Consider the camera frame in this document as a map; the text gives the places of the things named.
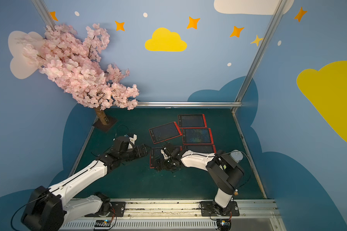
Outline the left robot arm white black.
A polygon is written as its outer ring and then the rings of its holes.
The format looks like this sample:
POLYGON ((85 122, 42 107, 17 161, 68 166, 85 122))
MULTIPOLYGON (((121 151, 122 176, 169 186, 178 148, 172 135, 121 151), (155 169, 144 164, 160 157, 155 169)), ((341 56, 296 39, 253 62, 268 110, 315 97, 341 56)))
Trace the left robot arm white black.
POLYGON ((73 198, 121 163, 147 156, 150 148, 136 145, 136 140, 135 134, 117 137, 112 147, 79 172, 49 188, 36 188, 24 206, 21 223, 31 231, 57 231, 62 225, 89 214, 114 217, 110 198, 100 192, 85 199, 73 201, 73 198))

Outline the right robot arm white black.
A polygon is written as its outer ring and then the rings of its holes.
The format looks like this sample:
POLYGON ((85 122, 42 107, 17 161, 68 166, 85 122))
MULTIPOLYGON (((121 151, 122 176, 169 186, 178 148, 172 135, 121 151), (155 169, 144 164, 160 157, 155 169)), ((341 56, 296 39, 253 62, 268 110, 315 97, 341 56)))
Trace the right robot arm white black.
POLYGON ((200 202, 199 209, 203 217, 239 215, 233 196, 245 173, 231 153, 199 153, 181 150, 171 143, 161 148, 153 148, 149 154, 149 165, 157 171, 175 172, 182 167, 207 171, 218 187, 212 202, 200 202))

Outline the colourful scribble red writing tablet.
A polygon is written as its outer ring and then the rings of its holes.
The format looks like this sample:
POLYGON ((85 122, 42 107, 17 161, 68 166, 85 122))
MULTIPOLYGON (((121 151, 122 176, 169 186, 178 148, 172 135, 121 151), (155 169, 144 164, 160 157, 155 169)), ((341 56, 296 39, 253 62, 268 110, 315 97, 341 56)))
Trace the colourful scribble red writing tablet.
POLYGON ((183 129, 183 144, 211 144, 208 128, 183 129))

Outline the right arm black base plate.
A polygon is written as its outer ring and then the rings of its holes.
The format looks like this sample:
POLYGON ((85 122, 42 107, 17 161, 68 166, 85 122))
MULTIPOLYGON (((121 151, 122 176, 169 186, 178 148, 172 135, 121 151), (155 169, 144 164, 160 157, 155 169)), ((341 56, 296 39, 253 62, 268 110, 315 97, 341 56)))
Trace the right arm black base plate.
POLYGON ((202 201, 199 203, 199 209, 203 217, 237 217, 240 215, 238 204, 235 201, 230 201, 225 208, 214 201, 202 201))

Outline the red stylus pair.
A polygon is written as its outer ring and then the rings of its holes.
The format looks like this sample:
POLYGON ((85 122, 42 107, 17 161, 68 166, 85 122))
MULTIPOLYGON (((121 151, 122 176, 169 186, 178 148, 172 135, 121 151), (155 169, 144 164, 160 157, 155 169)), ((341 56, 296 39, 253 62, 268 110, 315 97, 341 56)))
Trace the red stylus pair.
POLYGON ((206 122, 206 117, 204 114, 202 114, 202 119, 203 119, 203 127, 207 128, 207 122, 206 122))

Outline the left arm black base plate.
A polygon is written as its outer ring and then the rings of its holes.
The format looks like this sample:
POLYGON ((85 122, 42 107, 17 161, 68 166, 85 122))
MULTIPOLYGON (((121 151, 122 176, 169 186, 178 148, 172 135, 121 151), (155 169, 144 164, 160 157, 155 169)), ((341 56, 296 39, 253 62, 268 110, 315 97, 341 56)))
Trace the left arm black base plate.
POLYGON ((104 202, 102 207, 93 214, 87 214, 85 217, 123 217, 126 203, 122 201, 104 202))

